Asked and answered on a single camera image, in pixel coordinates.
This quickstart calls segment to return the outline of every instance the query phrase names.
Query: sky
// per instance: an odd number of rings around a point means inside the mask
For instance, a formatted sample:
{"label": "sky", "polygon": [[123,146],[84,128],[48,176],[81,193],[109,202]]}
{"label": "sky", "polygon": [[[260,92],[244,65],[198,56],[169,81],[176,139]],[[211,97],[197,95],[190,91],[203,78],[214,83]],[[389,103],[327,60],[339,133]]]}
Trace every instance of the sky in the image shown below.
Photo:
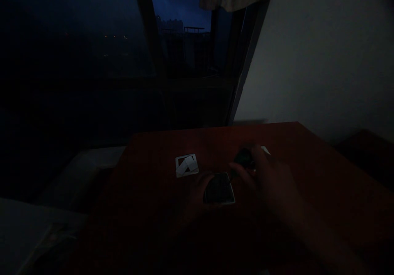
{"label": "sky", "polygon": [[200,0],[152,0],[155,14],[161,19],[178,19],[185,27],[202,27],[211,30],[211,11],[199,8]]}
{"label": "sky", "polygon": [[[96,34],[143,35],[136,0],[12,0],[49,32],[77,31]],[[162,20],[178,19],[184,26],[211,28],[211,11],[199,8],[199,0],[153,0]]]}

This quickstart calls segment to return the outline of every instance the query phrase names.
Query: small square card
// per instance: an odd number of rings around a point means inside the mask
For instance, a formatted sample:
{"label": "small square card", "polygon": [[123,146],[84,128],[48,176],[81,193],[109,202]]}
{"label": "small square card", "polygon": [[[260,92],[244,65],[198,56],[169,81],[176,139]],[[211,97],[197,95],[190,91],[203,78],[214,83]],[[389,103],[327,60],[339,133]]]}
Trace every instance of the small square card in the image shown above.
{"label": "small square card", "polygon": [[199,170],[198,170],[196,155],[189,154],[189,155],[176,157],[175,171],[177,178],[191,174],[197,174]]}

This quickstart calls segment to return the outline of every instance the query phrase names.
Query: right hand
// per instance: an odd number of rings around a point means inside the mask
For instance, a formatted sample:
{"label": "right hand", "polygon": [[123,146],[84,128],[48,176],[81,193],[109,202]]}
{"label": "right hand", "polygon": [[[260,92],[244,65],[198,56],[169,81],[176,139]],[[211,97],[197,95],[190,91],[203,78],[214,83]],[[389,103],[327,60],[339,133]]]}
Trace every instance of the right hand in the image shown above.
{"label": "right hand", "polygon": [[230,167],[282,222],[287,225],[302,222],[304,201],[290,167],[266,154],[258,144],[251,148],[251,153],[256,164],[255,176],[238,163],[230,163]]}

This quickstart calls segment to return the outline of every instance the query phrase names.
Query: smartphone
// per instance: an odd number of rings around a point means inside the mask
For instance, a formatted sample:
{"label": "smartphone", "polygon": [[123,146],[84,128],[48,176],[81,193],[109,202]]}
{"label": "smartphone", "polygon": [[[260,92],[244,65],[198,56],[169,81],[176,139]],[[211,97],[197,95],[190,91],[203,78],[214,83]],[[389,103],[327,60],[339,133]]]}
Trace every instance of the smartphone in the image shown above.
{"label": "smartphone", "polygon": [[226,172],[214,174],[205,188],[204,203],[235,203],[233,187]]}

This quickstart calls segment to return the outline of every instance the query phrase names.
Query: red table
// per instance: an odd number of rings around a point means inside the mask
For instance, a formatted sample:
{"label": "red table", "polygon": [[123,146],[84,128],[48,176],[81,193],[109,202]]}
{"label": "red table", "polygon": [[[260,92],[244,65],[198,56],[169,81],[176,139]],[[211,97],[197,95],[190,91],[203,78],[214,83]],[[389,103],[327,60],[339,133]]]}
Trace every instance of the red table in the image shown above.
{"label": "red table", "polygon": [[[257,142],[287,162],[301,194],[354,248],[394,237],[394,195],[298,122],[138,133],[89,216],[64,274],[115,273],[144,242],[157,208],[190,182],[175,157],[195,153],[200,171],[229,172],[239,147]],[[305,254],[240,179],[236,203],[196,221],[184,239],[228,265],[262,268]]]}

